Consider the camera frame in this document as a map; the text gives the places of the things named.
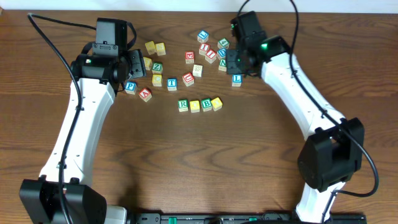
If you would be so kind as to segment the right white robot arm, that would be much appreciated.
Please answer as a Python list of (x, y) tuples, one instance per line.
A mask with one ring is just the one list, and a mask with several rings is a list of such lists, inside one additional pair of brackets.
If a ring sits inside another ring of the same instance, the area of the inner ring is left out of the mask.
[(302, 222), (329, 221), (335, 195), (361, 168), (363, 124), (327, 102), (280, 36), (240, 40), (227, 50), (226, 64), (232, 75), (259, 75), (296, 120), (305, 140), (297, 159), (305, 185), (295, 212)]

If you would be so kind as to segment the yellow O block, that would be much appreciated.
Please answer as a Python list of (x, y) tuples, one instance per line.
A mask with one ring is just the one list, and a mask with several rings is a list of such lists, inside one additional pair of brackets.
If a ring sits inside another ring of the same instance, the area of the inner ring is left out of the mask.
[(211, 104), (212, 104), (213, 111), (218, 111), (219, 109), (221, 109), (223, 107), (223, 102), (221, 101), (221, 99), (219, 97), (212, 99)]
[(190, 101), (190, 111), (192, 113), (198, 113), (200, 111), (200, 102), (198, 100)]

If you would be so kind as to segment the green R block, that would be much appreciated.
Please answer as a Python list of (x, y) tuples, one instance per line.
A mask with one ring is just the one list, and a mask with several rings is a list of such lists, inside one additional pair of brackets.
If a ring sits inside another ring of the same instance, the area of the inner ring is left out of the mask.
[(188, 110), (189, 110), (188, 100), (178, 100), (178, 111), (184, 112)]

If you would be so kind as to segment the blue H block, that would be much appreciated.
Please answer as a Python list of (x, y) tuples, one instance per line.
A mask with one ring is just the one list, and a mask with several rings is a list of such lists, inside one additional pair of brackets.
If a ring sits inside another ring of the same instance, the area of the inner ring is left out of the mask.
[(203, 66), (194, 64), (192, 74), (193, 74), (194, 77), (202, 77)]

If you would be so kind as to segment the green B block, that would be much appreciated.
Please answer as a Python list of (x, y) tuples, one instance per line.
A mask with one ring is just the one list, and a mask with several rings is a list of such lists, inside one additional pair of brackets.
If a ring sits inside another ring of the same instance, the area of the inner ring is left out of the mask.
[(205, 98), (205, 99), (201, 100), (201, 108), (202, 108), (203, 112), (211, 111), (212, 107), (213, 106), (212, 106), (210, 98)]

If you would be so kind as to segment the blue T block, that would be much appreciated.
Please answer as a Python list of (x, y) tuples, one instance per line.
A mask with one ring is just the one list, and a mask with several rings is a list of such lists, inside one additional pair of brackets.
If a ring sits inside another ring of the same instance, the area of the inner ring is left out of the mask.
[(167, 79), (167, 89), (168, 89), (168, 91), (176, 91), (177, 90), (177, 79), (176, 78), (168, 78)]

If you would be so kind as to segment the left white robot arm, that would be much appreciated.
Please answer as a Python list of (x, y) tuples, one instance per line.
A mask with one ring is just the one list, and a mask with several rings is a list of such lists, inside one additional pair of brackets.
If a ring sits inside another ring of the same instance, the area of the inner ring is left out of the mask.
[(33, 223), (130, 223), (124, 207), (110, 205), (91, 188), (101, 129), (119, 90), (146, 75), (139, 49), (119, 55), (80, 54), (63, 124), (36, 180), (22, 181), (19, 197)]

